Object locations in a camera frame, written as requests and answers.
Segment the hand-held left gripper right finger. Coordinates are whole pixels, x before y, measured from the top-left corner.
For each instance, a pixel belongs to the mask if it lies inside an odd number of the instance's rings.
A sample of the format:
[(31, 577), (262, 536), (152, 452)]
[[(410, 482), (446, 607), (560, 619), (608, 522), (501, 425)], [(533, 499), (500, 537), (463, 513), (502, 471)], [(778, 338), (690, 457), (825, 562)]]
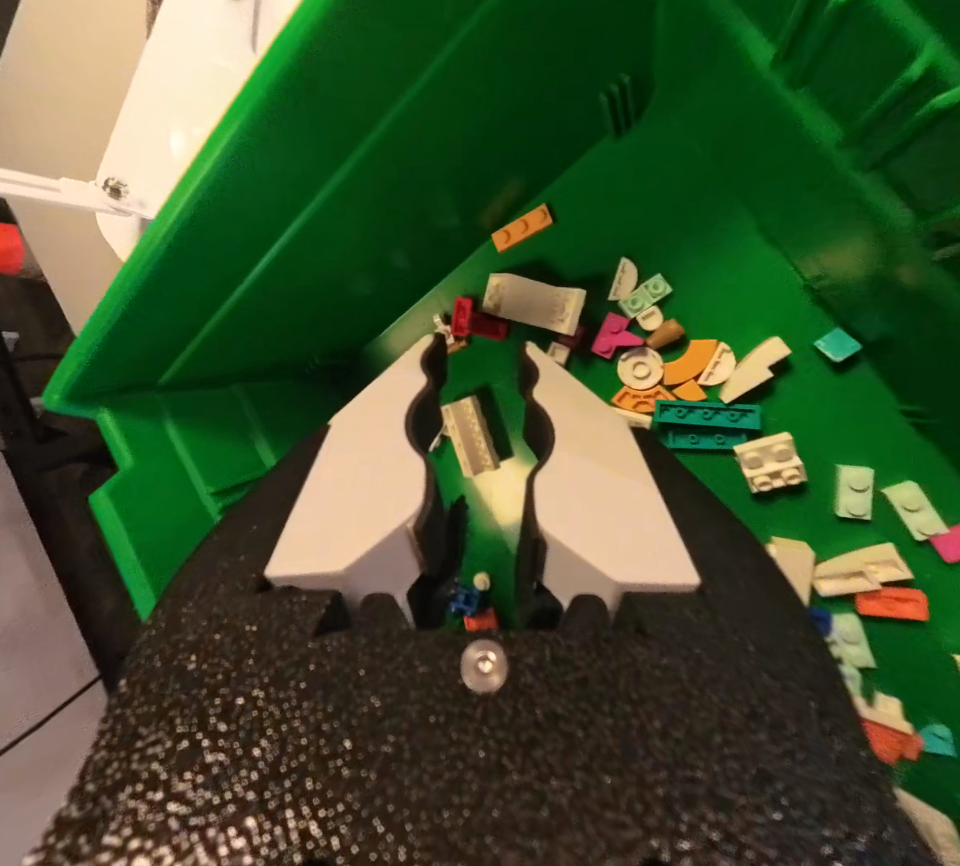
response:
[(517, 609), (533, 623), (580, 596), (615, 616), (633, 594), (692, 594), (701, 576), (635, 431), (533, 342), (519, 356), (534, 456), (517, 542)]

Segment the pile of toy bricks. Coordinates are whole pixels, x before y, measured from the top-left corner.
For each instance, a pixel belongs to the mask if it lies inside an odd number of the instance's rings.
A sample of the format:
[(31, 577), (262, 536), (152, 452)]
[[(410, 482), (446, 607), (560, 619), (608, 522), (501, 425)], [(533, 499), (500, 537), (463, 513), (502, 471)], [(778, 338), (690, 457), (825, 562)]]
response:
[(668, 315), (617, 320), (626, 344), (568, 370), (628, 420), (654, 418), (640, 450), (700, 571), (694, 593), (642, 594), (616, 613), (578, 600), (574, 623), (540, 594), (539, 543), (523, 532), (527, 475), (521, 332), (506, 344), (476, 338), (453, 362), (447, 394), (477, 392), (495, 449), (511, 453), (478, 480), (454, 479), (438, 454), (453, 507), (462, 581), (492, 580), (501, 625), (517, 622), (535, 657), (518, 663), (519, 732), (533, 758), (508, 772), (522, 814), (539, 794), (559, 851), (548, 864), (958, 864), (958, 825), (900, 783), (914, 768), (958, 785), (958, 706), (927, 702), (933, 648), (930, 562), (884, 546), (893, 562), (827, 560), (872, 544), (841, 532), (822, 493), (747, 492), (732, 451), (777, 430), (762, 388), (730, 403), (720, 391), (736, 359), (722, 340), (687, 339)]

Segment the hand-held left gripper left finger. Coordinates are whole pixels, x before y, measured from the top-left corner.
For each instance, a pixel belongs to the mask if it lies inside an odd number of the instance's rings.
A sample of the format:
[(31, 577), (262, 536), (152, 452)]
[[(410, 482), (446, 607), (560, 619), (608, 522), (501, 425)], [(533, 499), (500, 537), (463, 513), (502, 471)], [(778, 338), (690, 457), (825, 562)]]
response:
[(414, 627), (443, 618), (448, 520), (428, 451), (447, 364), (444, 336), (423, 335), (330, 418), (266, 565), (271, 586), (335, 591), (350, 608), (389, 596)]

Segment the green plastic bin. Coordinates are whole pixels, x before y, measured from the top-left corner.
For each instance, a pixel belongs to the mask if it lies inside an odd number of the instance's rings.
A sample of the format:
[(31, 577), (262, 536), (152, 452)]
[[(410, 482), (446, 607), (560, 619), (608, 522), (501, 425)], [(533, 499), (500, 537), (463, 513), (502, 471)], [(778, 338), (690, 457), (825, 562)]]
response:
[[(628, 595), (629, 625), (524, 621), (521, 531), (454, 492), (429, 548), (493, 558), (511, 674), (469, 692), (467, 637), (367, 627), (266, 586), (266, 547), (322, 416), (509, 258), (581, 282), (597, 323), (614, 259), (664, 269), (700, 331), (798, 347), (760, 387), (798, 429), (809, 492), (758, 504), (717, 455), (643, 451), (704, 584)], [(958, 0), (304, 0), (68, 350), (48, 408), (96, 422), (116, 466), (90, 504), (145, 643), (119, 717), (197, 704), (216, 809), (306, 799), (323, 824), (508, 818), (652, 830), (762, 804), (884, 819), (889, 778), (958, 815), (958, 760), (893, 772), (842, 704), (826, 644), (755, 535), (837, 547), (827, 467), (864, 455), (958, 514)], [(200, 720), (210, 719), (213, 733)]]

